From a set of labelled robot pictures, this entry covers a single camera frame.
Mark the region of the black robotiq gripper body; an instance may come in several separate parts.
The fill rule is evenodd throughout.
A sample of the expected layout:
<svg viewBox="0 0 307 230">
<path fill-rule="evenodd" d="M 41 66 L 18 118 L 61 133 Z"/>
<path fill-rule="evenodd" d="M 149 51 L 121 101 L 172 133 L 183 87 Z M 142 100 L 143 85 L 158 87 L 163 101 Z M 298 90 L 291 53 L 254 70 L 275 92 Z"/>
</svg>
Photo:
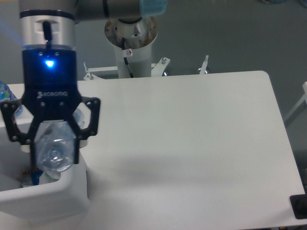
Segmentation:
<svg viewBox="0 0 307 230">
<path fill-rule="evenodd" d="M 76 52 L 65 49 L 22 51 L 22 104 L 43 121 L 66 120 L 81 103 L 77 87 Z"/>
</svg>

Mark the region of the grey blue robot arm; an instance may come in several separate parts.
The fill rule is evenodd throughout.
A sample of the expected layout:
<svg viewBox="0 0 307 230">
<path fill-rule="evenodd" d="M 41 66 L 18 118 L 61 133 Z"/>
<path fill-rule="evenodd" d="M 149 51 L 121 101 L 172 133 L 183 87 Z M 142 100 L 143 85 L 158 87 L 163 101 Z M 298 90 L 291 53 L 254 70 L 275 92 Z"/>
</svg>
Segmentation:
<svg viewBox="0 0 307 230">
<path fill-rule="evenodd" d="M 31 164 L 63 172 L 98 130 L 100 99 L 77 85 L 75 24 L 120 19 L 128 24 L 165 12 L 165 0 L 21 0 L 24 93 L 0 104 L 8 137 L 30 149 Z"/>
</svg>

